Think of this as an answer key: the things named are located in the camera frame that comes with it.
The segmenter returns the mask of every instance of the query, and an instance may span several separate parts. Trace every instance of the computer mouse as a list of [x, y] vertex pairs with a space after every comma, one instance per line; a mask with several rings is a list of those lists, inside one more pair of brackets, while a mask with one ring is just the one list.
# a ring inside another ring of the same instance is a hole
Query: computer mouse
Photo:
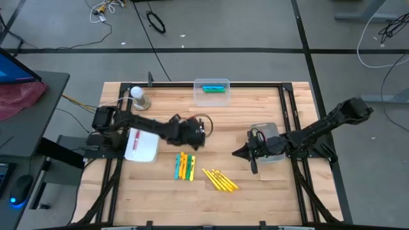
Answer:
[[17, 179], [10, 190], [10, 202], [12, 205], [22, 204], [27, 199], [32, 183], [33, 177], [30, 175], [23, 175]]

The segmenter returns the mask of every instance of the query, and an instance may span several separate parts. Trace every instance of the clear plastic container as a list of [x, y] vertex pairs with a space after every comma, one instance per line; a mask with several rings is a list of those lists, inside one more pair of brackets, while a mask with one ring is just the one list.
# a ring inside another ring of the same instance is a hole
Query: clear plastic container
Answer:
[[[212, 86], [221, 89], [216, 92], [206, 92], [203, 89]], [[193, 85], [193, 99], [197, 106], [201, 107], [223, 107], [230, 102], [229, 79], [196, 79]]]

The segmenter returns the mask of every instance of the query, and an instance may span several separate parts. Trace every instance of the wooden tabletop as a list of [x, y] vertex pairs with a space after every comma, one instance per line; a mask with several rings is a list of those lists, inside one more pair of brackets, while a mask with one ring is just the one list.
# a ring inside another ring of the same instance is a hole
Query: wooden tabletop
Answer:
[[[117, 99], [119, 87], [120, 82], [106, 82], [101, 104]], [[309, 83], [293, 82], [293, 87], [301, 126], [305, 127], [317, 120]], [[231, 102], [227, 107], [197, 107], [191, 88], [146, 88], [145, 93], [152, 105], [147, 111], [134, 111], [135, 114], [165, 122], [176, 113], [181, 117], [206, 113], [213, 119], [214, 132], [198, 151], [161, 141], [155, 163], [125, 160], [114, 225], [143, 226], [147, 220], [152, 220], [156, 226], [255, 226], [260, 220], [273, 226], [301, 224], [289, 159], [258, 164], [259, 173], [252, 174], [248, 161], [231, 155], [247, 141], [246, 131], [251, 124], [274, 122], [280, 133], [285, 132], [277, 89], [231, 88]], [[289, 99], [286, 101], [291, 114]], [[210, 124], [205, 122], [205, 127], [208, 131]], [[176, 155], [181, 151], [196, 156], [192, 182], [173, 178]], [[312, 158], [309, 165], [316, 194], [335, 217], [342, 219], [328, 162]], [[83, 217], [98, 197], [104, 167], [105, 160], [96, 160], [84, 171], [73, 222]], [[202, 168], [221, 170], [240, 189], [233, 194], [215, 190]], [[307, 195], [305, 202], [312, 221]], [[105, 205], [105, 220], [108, 204]]]

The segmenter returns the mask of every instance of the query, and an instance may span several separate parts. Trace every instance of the white container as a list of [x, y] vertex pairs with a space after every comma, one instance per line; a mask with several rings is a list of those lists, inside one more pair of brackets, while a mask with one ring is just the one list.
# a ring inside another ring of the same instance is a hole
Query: white container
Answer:
[[159, 136], [157, 134], [131, 128], [125, 159], [139, 163], [155, 163], [158, 147]]

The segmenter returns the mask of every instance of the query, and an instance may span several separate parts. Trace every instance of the computer monitor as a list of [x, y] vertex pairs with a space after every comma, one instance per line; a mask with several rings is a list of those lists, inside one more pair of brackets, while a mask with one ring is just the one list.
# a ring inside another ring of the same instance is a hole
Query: computer monitor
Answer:
[[0, 84], [41, 81], [41, 77], [0, 48]]

